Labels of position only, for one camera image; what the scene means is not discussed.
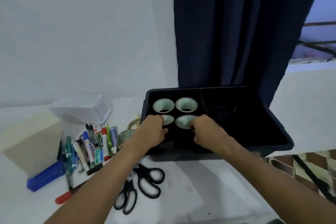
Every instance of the hand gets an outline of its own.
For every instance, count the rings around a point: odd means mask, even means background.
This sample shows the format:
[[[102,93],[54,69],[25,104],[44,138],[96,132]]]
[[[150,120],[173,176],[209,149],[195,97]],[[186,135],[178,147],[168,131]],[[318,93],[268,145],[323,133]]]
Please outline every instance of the hand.
[[[214,153],[218,154],[223,150],[225,154],[230,154],[241,147],[233,137],[230,137],[222,127],[205,114],[193,119],[191,124],[195,128],[195,143]]]
[[[157,146],[165,138],[167,128],[162,128],[164,119],[160,115],[148,115],[136,129],[132,138],[145,147],[145,151]]]

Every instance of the red handle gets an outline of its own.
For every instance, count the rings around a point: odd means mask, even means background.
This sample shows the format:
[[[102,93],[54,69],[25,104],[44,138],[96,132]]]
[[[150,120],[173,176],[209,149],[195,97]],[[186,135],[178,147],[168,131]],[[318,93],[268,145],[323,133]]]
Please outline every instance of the red handle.
[[[55,203],[57,205],[63,204],[65,201],[67,201],[70,197],[72,196],[71,192],[65,192],[63,195],[59,196],[58,198],[55,199]]]

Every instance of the storage box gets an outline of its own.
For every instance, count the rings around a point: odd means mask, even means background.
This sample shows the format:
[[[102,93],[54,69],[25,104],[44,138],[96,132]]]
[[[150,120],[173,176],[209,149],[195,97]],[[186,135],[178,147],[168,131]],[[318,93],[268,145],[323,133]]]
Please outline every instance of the storage box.
[[[294,143],[282,124],[266,107],[259,97],[244,86],[223,86],[207,88],[171,88],[153,89],[146,94],[143,103],[141,122],[149,115],[157,115],[153,109],[155,101],[168,98],[176,102],[183,97],[195,99],[198,108],[194,112],[184,113],[175,107],[165,113],[175,119],[179,116],[207,114],[242,146],[261,157],[274,151],[291,150]],[[154,161],[177,161],[218,159],[210,150],[194,142],[192,129],[182,129],[172,123],[165,140],[147,152]]]
[[[104,101],[103,95],[92,95],[54,101],[49,111],[65,122],[103,124],[112,108]]]
[[[62,125],[51,112],[35,114],[0,133],[0,151],[29,178],[57,162]]]

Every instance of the white box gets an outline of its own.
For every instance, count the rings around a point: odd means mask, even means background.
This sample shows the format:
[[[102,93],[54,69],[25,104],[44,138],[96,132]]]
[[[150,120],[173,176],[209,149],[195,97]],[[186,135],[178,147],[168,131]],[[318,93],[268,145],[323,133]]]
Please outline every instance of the white box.
[[[91,95],[54,101],[49,111],[65,122],[103,124],[112,108],[104,101],[103,95]]]
[[[37,113],[0,133],[0,151],[29,178],[57,162],[62,125],[49,111]]]

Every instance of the red object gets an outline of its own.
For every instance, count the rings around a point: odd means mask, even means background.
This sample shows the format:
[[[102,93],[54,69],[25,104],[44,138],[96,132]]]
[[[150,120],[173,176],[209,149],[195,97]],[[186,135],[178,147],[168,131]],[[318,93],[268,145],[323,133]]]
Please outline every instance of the red object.
[[[71,191],[65,192],[62,196],[59,196],[55,199],[55,203],[57,205],[63,204],[65,201],[67,201],[70,197],[72,197]]]
[[[102,128],[101,132],[102,132],[103,135],[107,135],[107,129],[106,128]]]

